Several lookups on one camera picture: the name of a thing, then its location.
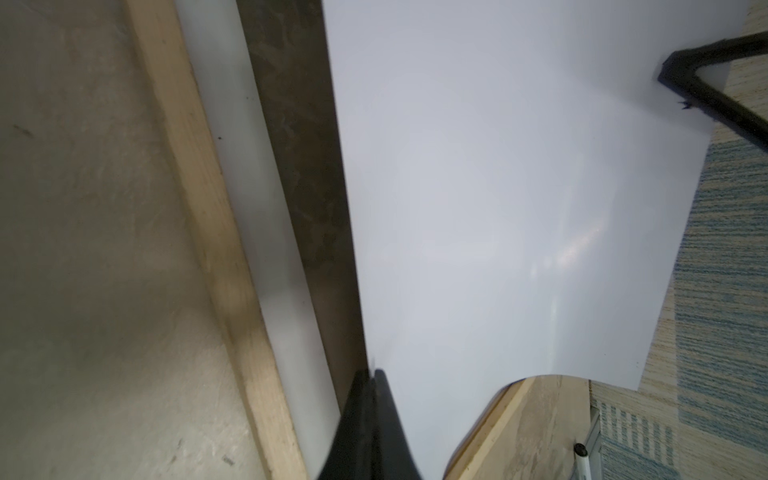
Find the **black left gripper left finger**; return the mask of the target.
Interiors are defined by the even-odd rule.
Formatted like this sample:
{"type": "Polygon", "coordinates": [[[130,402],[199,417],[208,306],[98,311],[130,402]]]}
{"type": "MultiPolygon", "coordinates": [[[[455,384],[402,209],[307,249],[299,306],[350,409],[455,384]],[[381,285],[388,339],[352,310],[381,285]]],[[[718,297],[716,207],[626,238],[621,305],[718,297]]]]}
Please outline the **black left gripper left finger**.
{"type": "Polygon", "coordinates": [[[374,382],[370,371],[358,371],[353,379],[328,457],[318,476],[320,480],[372,478],[374,400],[374,382]]]}

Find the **light wooden picture frame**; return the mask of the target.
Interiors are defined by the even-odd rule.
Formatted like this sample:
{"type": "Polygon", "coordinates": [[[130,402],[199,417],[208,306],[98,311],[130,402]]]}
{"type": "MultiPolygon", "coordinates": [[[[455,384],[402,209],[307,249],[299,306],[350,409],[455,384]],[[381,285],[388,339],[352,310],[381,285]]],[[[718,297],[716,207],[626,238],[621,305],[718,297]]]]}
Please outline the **light wooden picture frame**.
{"type": "Polygon", "coordinates": [[[130,1],[126,11],[266,476],[309,479],[177,7],[130,1]]]}

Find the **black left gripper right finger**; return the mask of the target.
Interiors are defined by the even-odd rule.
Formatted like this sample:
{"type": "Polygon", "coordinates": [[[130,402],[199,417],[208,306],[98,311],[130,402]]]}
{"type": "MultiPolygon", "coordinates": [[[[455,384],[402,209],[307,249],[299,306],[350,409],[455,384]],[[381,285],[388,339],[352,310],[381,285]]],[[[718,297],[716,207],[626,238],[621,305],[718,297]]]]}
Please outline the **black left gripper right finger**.
{"type": "Polygon", "coordinates": [[[373,381],[373,478],[419,480],[421,475],[410,452],[385,372],[377,369],[373,381]]]}

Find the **dark photo print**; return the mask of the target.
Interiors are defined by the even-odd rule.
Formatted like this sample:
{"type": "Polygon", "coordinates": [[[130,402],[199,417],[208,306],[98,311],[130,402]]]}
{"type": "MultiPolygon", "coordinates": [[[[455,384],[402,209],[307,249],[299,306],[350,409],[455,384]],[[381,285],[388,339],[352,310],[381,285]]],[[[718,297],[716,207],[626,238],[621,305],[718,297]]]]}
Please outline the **dark photo print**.
{"type": "Polygon", "coordinates": [[[713,124],[657,80],[744,1],[327,1],[366,350],[442,477],[528,377],[640,384],[713,124]]]}

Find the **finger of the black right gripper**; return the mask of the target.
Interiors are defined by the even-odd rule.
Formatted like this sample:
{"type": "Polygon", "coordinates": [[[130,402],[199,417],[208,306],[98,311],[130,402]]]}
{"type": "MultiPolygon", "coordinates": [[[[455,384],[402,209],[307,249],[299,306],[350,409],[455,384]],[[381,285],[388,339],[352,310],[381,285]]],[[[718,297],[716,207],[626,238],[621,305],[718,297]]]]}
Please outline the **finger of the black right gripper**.
{"type": "Polygon", "coordinates": [[[657,80],[683,99],[761,150],[767,149],[767,120],[704,81],[698,71],[767,54],[767,32],[724,39],[673,52],[662,64],[657,80]]]}

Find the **white photo mat board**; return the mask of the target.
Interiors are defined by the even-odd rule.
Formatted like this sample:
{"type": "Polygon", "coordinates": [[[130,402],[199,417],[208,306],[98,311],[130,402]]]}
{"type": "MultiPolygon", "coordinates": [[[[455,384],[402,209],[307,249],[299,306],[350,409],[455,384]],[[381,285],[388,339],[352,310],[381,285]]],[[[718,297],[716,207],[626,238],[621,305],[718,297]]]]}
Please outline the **white photo mat board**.
{"type": "Polygon", "coordinates": [[[176,4],[309,478],[339,406],[233,1],[176,4]]]}

